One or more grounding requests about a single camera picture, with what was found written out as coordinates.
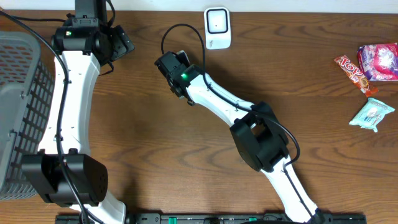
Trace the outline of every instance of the wooden surface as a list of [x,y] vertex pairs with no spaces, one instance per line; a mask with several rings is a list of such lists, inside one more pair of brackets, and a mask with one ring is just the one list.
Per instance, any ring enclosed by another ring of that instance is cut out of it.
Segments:
[[[62,18],[67,12],[9,11]],[[96,82],[90,119],[91,155],[108,168],[109,189],[133,211],[263,213],[283,210],[269,181],[243,162],[227,125],[207,109],[188,106],[154,66],[160,40],[176,23],[204,36],[203,13],[117,12],[135,43]],[[47,40],[59,23],[27,22]],[[398,222],[398,113],[378,133],[348,125],[366,97],[333,61],[354,62],[359,46],[398,40],[396,16],[371,14],[231,13],[232,44],[207,50],[207,71],[249,101],[268,102],[298,139],[294,165],[310,198],[331,212],[364,213],[368,223]],[[1,30],[22,30],[0,18]],[[196,35],[177,28],[167,50],[184,49],[201,65]],[[53,56],[42,47],[45,63]],[[398,108],[398,83],[376,83],[375,98]],[[294,147],[289,145],[291,155]],[[0,203],[1,223],[53,223],[66,208],[40,197]]]

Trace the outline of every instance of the light blue packet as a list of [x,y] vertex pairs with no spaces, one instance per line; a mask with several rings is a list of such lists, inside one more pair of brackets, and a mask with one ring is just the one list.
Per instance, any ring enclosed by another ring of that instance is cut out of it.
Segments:
[[386,114],[394,111],[395,109],[389,105],[377,99],[368,98],[368,102],[354,117],[354,119],[349,122],[349,124],[359,125],[361,128],[372,129],[376,133],[376,125],[383,120]]

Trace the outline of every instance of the pink snack package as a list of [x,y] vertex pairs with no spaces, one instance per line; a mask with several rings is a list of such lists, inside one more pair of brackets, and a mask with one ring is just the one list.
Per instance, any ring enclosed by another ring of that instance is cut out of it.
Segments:
[[359,68],[368,80],[398,80],[398,45],[364,45],[358,50]]

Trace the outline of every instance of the cable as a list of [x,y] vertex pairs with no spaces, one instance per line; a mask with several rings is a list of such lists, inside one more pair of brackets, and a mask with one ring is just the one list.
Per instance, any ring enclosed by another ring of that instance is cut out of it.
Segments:
[[87,221],[87,223],[90,222],[90,219],[88,218],[87,215],[87,210],[84,207],[83,203],[81,202],[81,198],[79,196],[79,193],[76,189],[75,184],[73,184],[72,180],[70,179],[70,176],[68,174],[67,171],[67,166],[65,165],[64,161],[63,161],[63,153],[62,153],[62,145],[61,145],[61,124],[62,124],[62,114],[63,114],[63,109],[65,107],[65,100],[66,100],[66,95],[67,95],[67,90],[68,90],[68,84],[69,84],[69,79],[68,79],[68,70],[64,64],[64,62],[62,61],[62,59],[58,56],[58,54],[54,51],[54,49],[51,47],[51,45],[38,33],[36,33],[34,30],[32,30],[30,27],[28,27],[27,25],[23,24],[22,22],[18,21],[17,19],[15,19],[14,17],[10,16],[9,14],[0,11],[0,15],[5,16],[6,18],[8,18],[10,21],[20,25],[22,28],[24,28],[25,30],[28,30],[31,34],[33,34],[34,36],[36,36],[36,38],[38,38],[39,40],[41,40],[49,49],[50,51],[54,54],[55,58],[58,60],[58,62],[60,63],[65,79],[63,81],[63,91],[62,91],[62,98],[61,98],[61,104],[60,104],[60,109],[59,109],[59,113],[58,113],[58,120],[57,120],[57,133],[55,135],[55,139],[57,142],[57,152],[58,152],[58,161],[60,163],[60,167],[61,167],[61,171],[63,176],[65,177],[65,180],[67,181],[70,190],[73,192],[77,203],[80,206],[80,210],[82,212],[83,218]]
[[12,16],[13,18],[17,20],[22,20],[22,21],[34,21],[34,22],[65,22],[65,19],[33,19],[33,18],[26,18],[26,17],[20,17],[20,16]]
[[116,12],[114,10],[114,7],[113,7],[113,4],[112,4],[111,0],[106,0],[106,2],[109,4],[109,6],[111,6],[112,13],[113,13],[112,18],[108,21],[108,27],[111,27],[113,22],[114,22],[114,19],[116,17]]
[[270,118],[269,116],[267,116],[267,115],[264,114],[264,113],[261,113],[261,112],[258,112],[258,111],[253,111],[253,110],[244,108],[244,107],[242,107],[242,106],[239,106],[238,103],[234,103],[234,102],[232,102],[231,100],[225,98],[223,95],[219,94],[217,91],[215,91],[215,90],[211,87],[211,84],[209,84],[209,83],[207,82],[207,79],[206,79],[206,55],[205,55],[205,54],[206,54],[206,52],[205,52],[206,50],[205,50],[205,44],[204,44],[204,42],[203,42],[203,39],[202,39],[202,37],[201,37],[199,31],[196,30],[196,28],[194,28],[193,26],[188,25],[188,24],[175,24],[174,26],[170,27],[170,28],[166,31],[166,33],[163,35],[162,41],[161,41],[161,43],[160,43],[160,50],[162,51],[162,54],[164,54],[163,44],[164,44],[164,40],[165,40],[165,38],[166,38],[166,35],[167,35],[172,29],[174,29],[175,27],[178,27],[178,26],[185,26],[185,27],[191,28],[193,31],[195,31],[195,33],[198,35],[198,37],[199,37],[199,39],[200,39],[201,48],[202,48],[202,56],[203,56],[203,58],[202,58],[202,60],[203,60],[203,68],[202,68],[202,70],[203,70],[203,81],[205,82],[206,87],[207,87],[210,91],[212,91],[216,96],[220,97],[222,100],[224,100],[225,102],[227,102],[227,103],[230,104],[231,106],[234,106],[236,109],[243,110],[243,111],[245,111],[245,112],[254,114],[254,115],[256,115],[256,116],[259,116],[259,117],[261,117],[261,118],[264,118],[264,119],[266,119],[266,120],[272,122],[273,124],[275,124],[275,125],[277,125],[278,127],[280,127],[280,128],[291,138],[291,140],[293,141],[293,143],[294,143],[294,145],[295,145],[295,147],[296,147],[296,151],[297,151],[297,152],[296,152],[296,156],[295,156],[292,160],[290,160],[289,162],[287,162],[286,164],[284,164],[283,172],[284,172],[284,174],[287,176],[287,178],[288,178],[290,184],[292,185],[292,187],[293,187],[295,193],[297,194],[297,196],[298,196],[300,202],[303,204],[303,206],[305,207],[305,209],[306,209],[306,211],[308,212],[308,214],[310,215],[310,217],[312,217],[313,215],[311,214],[310,210],[308,209],[308,207],[307,207],[306,204],[304,203],[304,201],[303,201],[301,195],[299,194],[299,192],[298,192],[298,190],[296,189],[296,187],[295,187],[295,185],[294,185],[292,179],[291,179],[290,176],[289,176],[289,173],[288,173],[287,170],[286,170],[286,167],[287,167],[288,165],[293,164],[293,163],[296,162],[296,161],[299,159],[299,157],[300,157],[300,146],[299,146],[299,143],[297,142],[296,138],[294,137],[294,135],[293,135],[287,128],[285,128],[283,125],[281,125],[279,122],[275,121],[273,118]]

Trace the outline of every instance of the green connector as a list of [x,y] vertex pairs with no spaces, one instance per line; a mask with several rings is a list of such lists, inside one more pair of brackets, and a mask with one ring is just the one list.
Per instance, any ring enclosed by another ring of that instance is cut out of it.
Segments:
[[177,224],[177,218],[169,218],[169,224]]

